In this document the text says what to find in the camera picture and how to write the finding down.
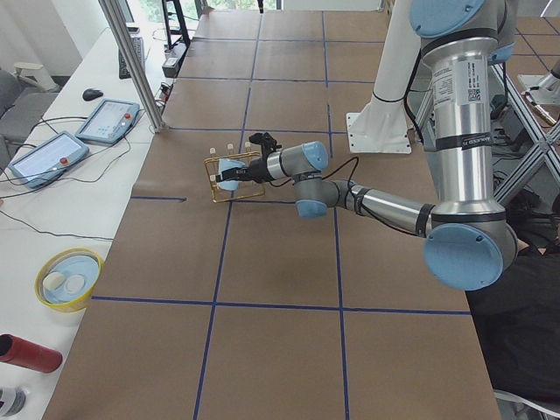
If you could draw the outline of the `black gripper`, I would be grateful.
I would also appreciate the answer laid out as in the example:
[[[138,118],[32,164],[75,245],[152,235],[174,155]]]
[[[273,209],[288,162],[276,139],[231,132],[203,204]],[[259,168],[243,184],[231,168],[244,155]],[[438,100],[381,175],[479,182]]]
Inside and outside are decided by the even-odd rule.
[[[227,169],[216,176],[217,181],[255,181],[264,183],[268,181],[268,167],[266,160],[256,158],[248,166],[241,169]]]

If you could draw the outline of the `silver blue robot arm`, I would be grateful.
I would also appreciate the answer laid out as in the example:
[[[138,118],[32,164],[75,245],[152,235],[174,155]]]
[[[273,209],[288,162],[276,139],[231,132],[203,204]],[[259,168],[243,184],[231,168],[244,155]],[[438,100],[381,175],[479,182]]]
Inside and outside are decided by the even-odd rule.
[[[214,186],[291,181],[303,218],[342,207],[406,235],[424,238],[423,258],[444,284],[475,291],[496,282],[518,246],[494,197],[488,68],[514,47],[515,1],[398,1],[394,4],[370,101],[346,117],[353,153],[405,153],[406,96],[418,65],[430,69],[430,113],[439,169],[438,202],[415,202],[325,175],[326,147],[283,148],[267,133],[249,139],[261,149],[223,157]]]

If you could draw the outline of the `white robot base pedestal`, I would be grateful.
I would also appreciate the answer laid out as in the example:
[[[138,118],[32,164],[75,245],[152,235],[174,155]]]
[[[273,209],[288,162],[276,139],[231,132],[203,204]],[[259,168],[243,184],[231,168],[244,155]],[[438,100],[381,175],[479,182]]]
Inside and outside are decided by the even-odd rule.
[[[410,24],[411,5],[395,2],[371,100],[361,112],[346,115],[352,153],[411,153],[404,96],[421,44]]]

